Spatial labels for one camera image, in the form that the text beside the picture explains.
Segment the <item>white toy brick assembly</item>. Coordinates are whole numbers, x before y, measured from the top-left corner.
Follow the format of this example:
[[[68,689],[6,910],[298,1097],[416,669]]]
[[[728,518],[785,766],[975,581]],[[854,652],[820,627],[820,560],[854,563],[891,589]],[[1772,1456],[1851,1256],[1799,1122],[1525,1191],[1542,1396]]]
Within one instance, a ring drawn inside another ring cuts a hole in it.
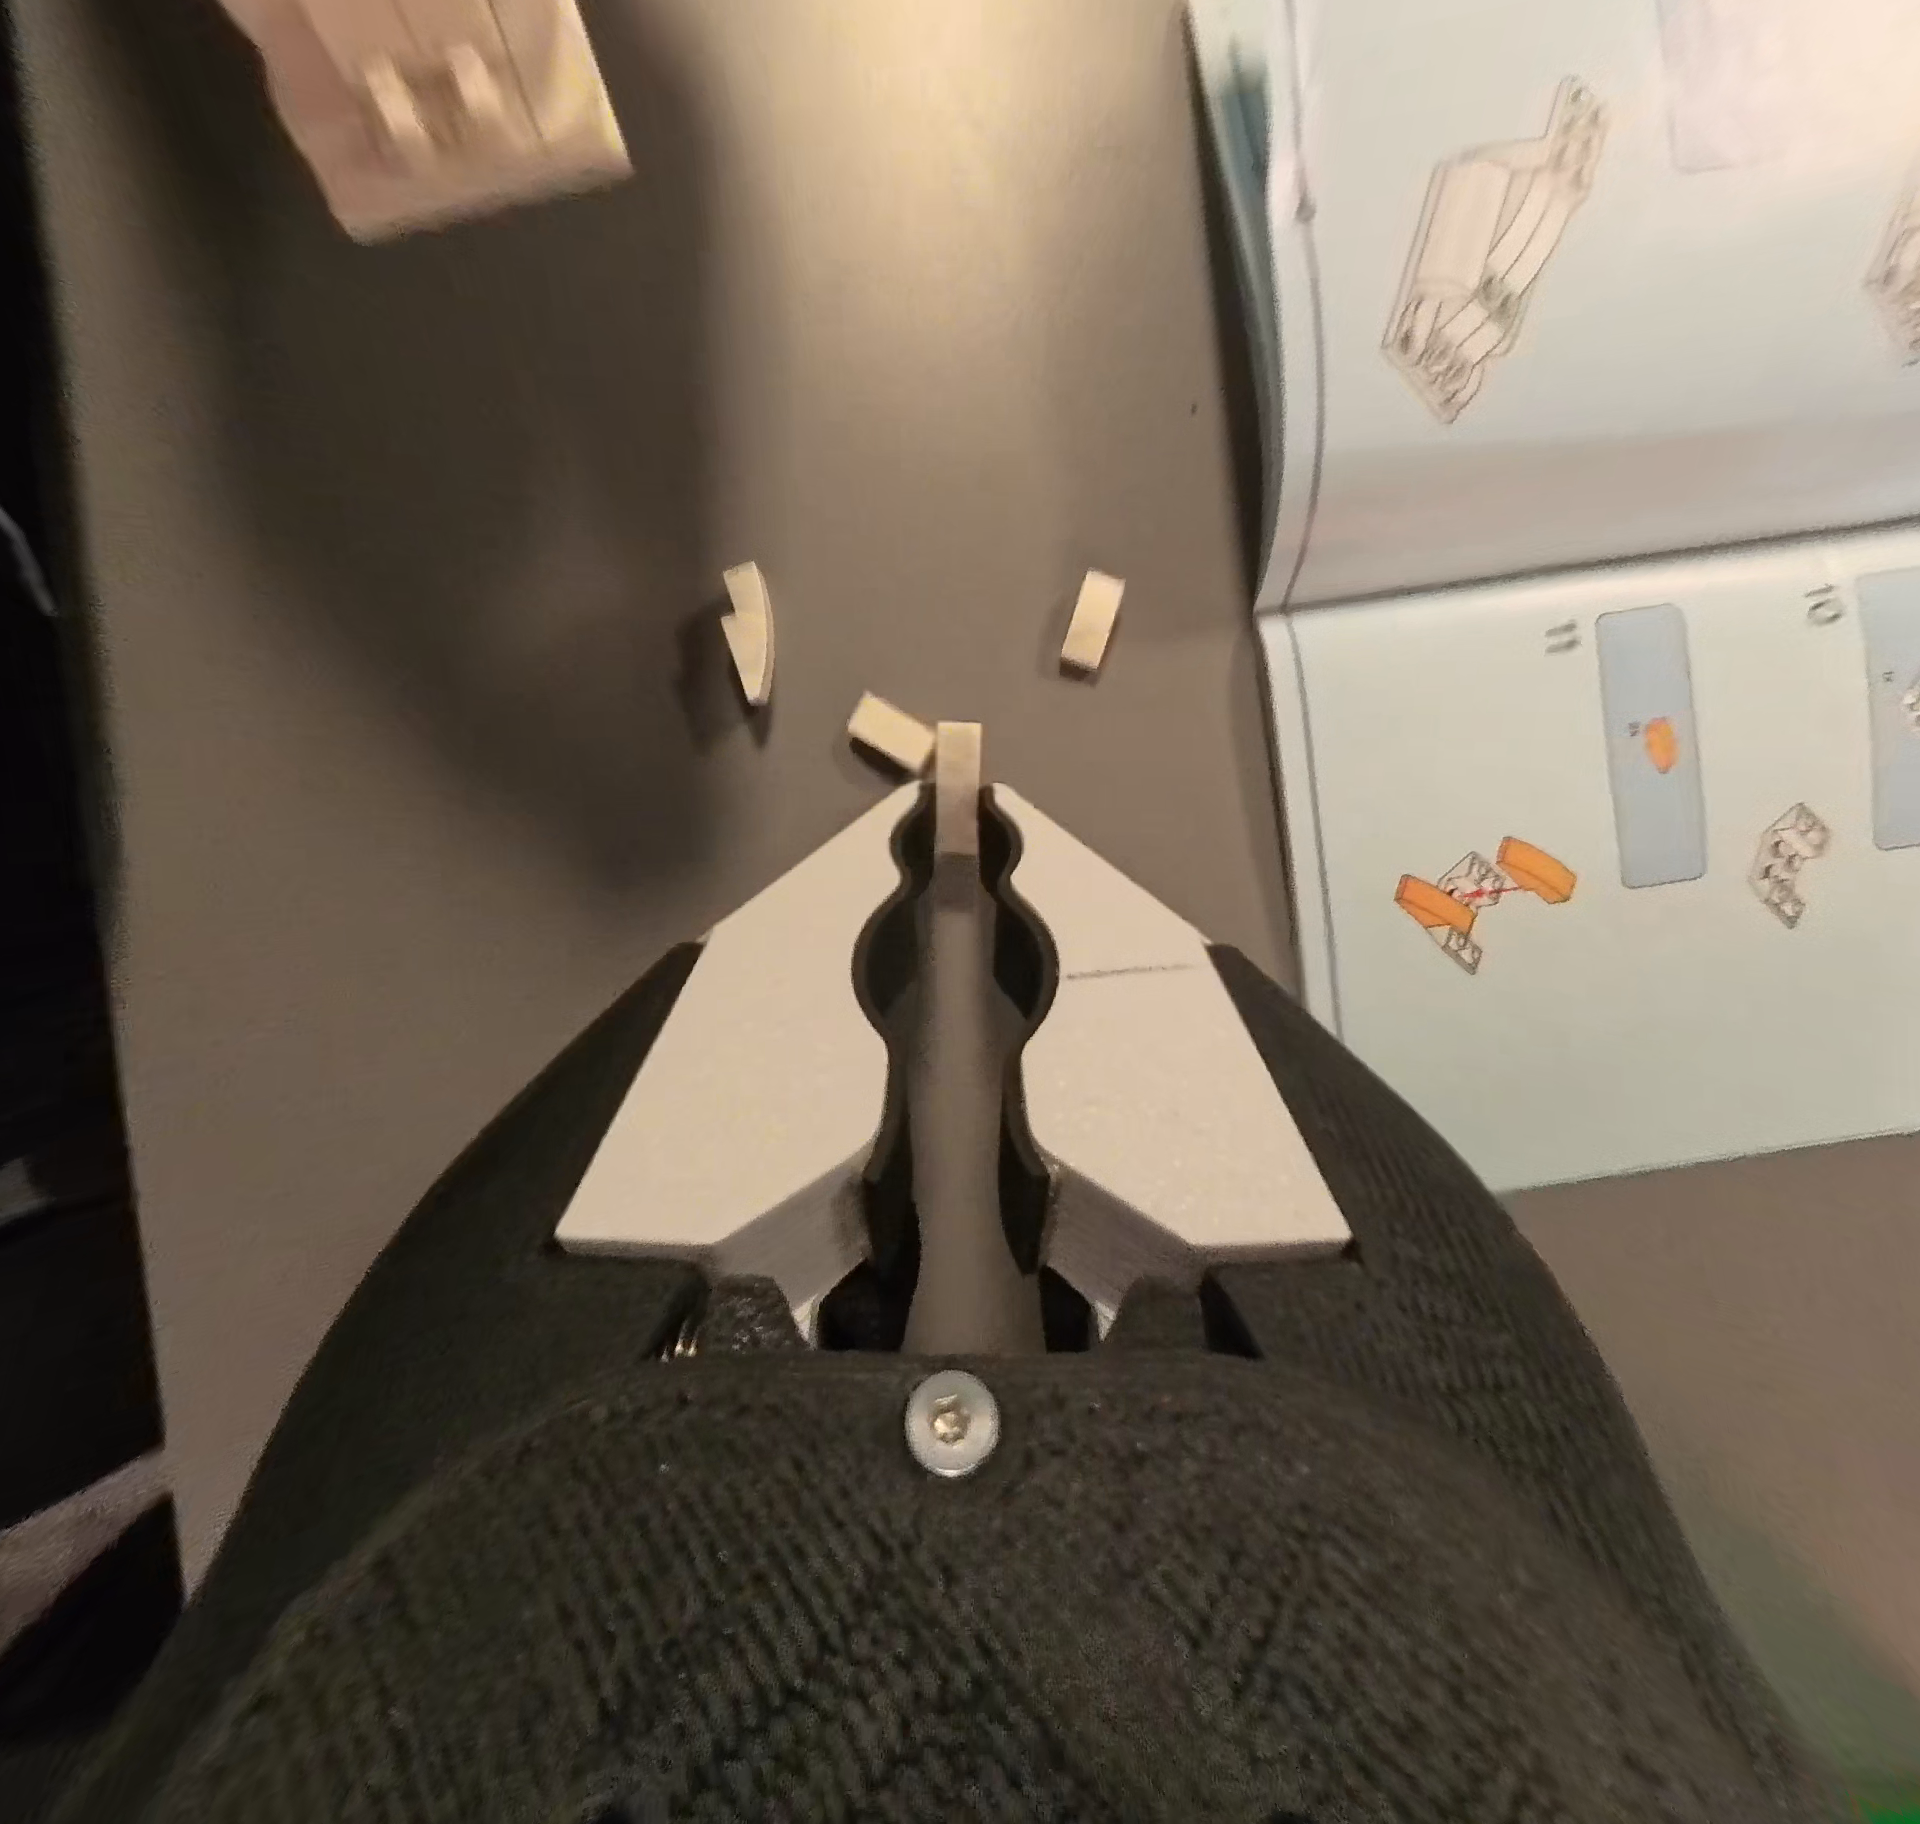
[[[217,0],[360,244],[625,179],[578,0]]]

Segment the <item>small white curved toy brick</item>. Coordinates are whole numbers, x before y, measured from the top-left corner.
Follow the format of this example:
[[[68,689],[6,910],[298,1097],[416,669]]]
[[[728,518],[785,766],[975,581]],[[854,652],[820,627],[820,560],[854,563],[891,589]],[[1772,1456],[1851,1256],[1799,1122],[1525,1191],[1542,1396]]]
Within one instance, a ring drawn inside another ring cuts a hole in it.
[[[765,573],[755,562],[725,571],[726,610],[721,635],[743,703],[762,709],[775,677],[775,610]]]
[[[847,718],[851,748],[905,777],[921,777],[937,752],[937,731],[905,708],[865,689]]]
[[[1092,679],[1107,661],[1125,598],[1125,581],[1089,568],[1079,581],[1064,627],[1059,664],[1071,679]]]
[[[976,722],[941,719],[932,734],[932,858],[938,867],[969,860],[981,845],[983,731]]]

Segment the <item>pale blue instruction booklet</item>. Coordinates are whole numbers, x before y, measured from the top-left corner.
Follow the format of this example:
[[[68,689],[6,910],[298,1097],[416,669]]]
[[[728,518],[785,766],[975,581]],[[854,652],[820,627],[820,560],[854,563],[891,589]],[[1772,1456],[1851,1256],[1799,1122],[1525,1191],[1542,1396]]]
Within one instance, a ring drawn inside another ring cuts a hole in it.
[[[1307,1010],[1490,1187],[1918,1116],[1918,0],[1186,0]]]

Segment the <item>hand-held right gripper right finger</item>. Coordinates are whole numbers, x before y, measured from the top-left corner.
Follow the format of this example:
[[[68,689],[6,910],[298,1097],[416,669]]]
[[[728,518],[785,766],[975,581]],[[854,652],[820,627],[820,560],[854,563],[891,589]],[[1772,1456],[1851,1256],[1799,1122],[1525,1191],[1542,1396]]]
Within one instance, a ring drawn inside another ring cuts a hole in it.
[[[1308,1260],[1352,1238],[1207,934],[1013,788],[1007,896],[1052,983],[1020,1047],[1041,1260]]]

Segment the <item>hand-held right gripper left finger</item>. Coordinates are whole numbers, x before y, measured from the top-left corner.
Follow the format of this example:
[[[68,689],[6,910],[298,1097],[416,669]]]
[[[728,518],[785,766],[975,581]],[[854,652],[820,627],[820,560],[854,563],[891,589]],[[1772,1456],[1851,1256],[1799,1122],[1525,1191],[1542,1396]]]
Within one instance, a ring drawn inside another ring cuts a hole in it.
[[[888,1055],[854,942],[899,889],[897,788],[702,939],[556,1223],[594,1256],[861,1256]]]

